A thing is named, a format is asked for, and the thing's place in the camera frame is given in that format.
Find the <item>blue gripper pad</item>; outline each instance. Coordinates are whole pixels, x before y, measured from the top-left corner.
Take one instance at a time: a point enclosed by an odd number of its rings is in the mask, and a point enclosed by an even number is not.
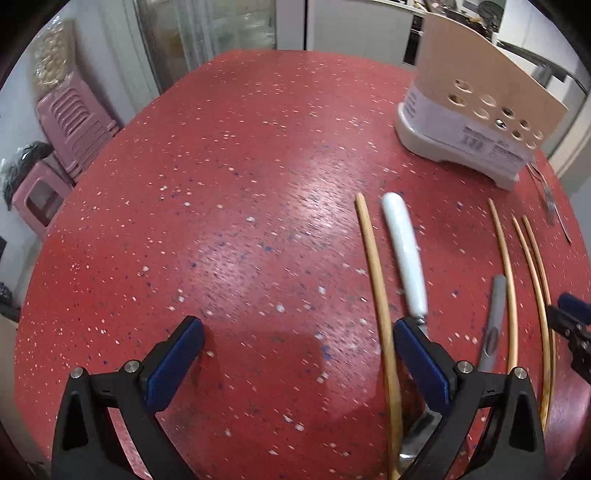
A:
[[[570,293],[563,293],[558,297],[558,308],[584,325],[591,324],[591,305]]]
[[[394,324],[394,343],[429,408],[444,415],[450,405],[447,378],[402,320]]]
[[[187,316],[168,340],[157,343],[146,356],[142,389],[149,412],[168,407],[204,342],[201,320]]]

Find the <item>plastic bag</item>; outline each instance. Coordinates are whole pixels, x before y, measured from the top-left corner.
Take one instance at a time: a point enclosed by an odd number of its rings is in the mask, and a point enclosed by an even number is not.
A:
[[[76,67],[72,20],[54,17],[33,39],[33,86],[41,99]]]
[[[53,147],[44,142],[33,142],[25,148],[19,148],[10,160],[0,161],[0,192],[8,210],[12,208],[12,196],[20,187],[35,163],[48,157]]]

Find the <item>red table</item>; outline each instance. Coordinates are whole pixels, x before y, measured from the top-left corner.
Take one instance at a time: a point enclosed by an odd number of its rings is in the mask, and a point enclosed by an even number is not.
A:
[[[411,79],[354,57],[233,52],[187,75],[105,148],[43,246],[19,328],[16,399],[46,454],[74,366],[107,372],[143,358],[195,314],[206,326],[206,354],[159,418],[202,478],[384,471],[384,392],[358,191],[377,228],[393,318],[405,310],[379,208],[387,191],[410,208],[431,338],[474,363],[491,277],[502,272],[486,204],[494,199],[514,263],[519,364],[540,393],[539,320],[511,214],[529,216],[553,297],[568,290],[589,298],[572,209],[541,155],[572,247],[559,226],[547,226],[527,173],[508,193],[479,173],[406,151],[392,122]],[[498,371],[506,352],[505,333]],[[564,342],[558,354],[547,432],[555,478],[579,441],[590,390],[570,370]],[[416,414],[416,396],[403,390],[406,411]],[[470,451],[483,425],[478,417],[475,424]]]

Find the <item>bamboo skewer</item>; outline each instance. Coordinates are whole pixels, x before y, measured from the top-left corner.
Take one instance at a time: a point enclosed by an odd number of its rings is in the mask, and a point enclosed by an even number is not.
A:
[[[394,338],[392,337],[392,323],[384,275],[379,263],[378,247],[375,243],[374,229],[371,224],[368,208],[362,193],[355,196],[355,206],[359,216],[361,235],[365,244],[365,252],[369,266],[372,289],[374,291],[374,305],[378,317],[379,336],[382,346],[382,357],[384,359],[384,381],[386,401],[388,403],[388,477],[390,480],[397,480],[398,456],[402,443],[402,405],[400,400],[400,384],[396,372],[396,358],[394,356]]]
[[[511,268],[511,258],[507,250],[507,242],[499,215],[496,212],[495,203],[488,199],[488,205],[491,209],[492,221],[495,224],[496,237],[501,249],[503,259],[503,268],[507,277],[507,303],[509,306],[509,358],[507,361],[507,373],[510,373],[517,366],[519,331],[517,326],[517,299],[515,298],[515,283],[513,281],[513,269]]]
[[[551,386],[551,369],[550,369],[550,340],[548,332],[548,320],[546,319],[546,307],[544,298],[542,297],[542,289],[540,287],[540,280],[538,273],[535,270],[534,260],[531,258],[530,249],[527,246],[519,222],[514,216],[511,216],[513,225],[517,231],[521,248],[527,260],[527,266],[530,269],[531,281],[534,284],[535,302],[538,306],[538,314],[540,315],[540,330],[542,332],[542,359],[543,359],[543,377],[542,377],[542,401],[540,404],[540,422],[542,430],[546,430],[546,421],[548,419],[548,411],[550,409],[550,386]]]
[[[550,296],[550,288],[548,287],[548,278],[546,277],[546,270],[544,268],[544,262],[542,261],[542,255],[538,247],[538,242],[535,239],[534,231],[530,225],[530,221],[527,215],[523,216],[523,223],[525,230],[527,231],[528,237],[530,237],[531,247],[534,250],[535,261],[538,264],[538,273],[542,283],[542,292],[544,293],[544,300],[546,305],[552,303],[552,297]],[[550,414],[550,407],[552,404],[552,396],[554,394],[554,383],[556,381],[556,332],[552,330],[550,335],[550,399],[548,401],[548,415]]]

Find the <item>metal utensil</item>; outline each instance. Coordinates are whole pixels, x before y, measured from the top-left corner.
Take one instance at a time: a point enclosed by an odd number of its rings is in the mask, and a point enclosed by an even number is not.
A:
[[[534,158],[532,158],[532,160],[527,164],[527,169],[530,172],[531,176],[535,178],[537,181],[539,181],[544,188],[546,208],[548,209],[548,223],[550,225],[554,225],[554,213],[556,213],[558,221],[560,222],[560,226],[562,227],[562,231],[564,232],[564,236],[566,237],[566,241],[569,243],[569,245],[572,245],[573,241],[570,238],[570,235],[567,232],[566,227],[564,226],[564,222],[562,221],[562,217],[560,216],[560,212],[558,211],[558,204],[556,203],[556,199],[554,198],[552,190],[550,190],[550,186],[548,185],[548,182],[546,181],[543,173],[540,170],[538,170]]]
[[[400,456],[398,457],[398,471],[403,473],[423,449],[429,437],[441,421],[441,414],[431,410],[425,404],[425,411],[410,428],[408,435],[402,440]]]

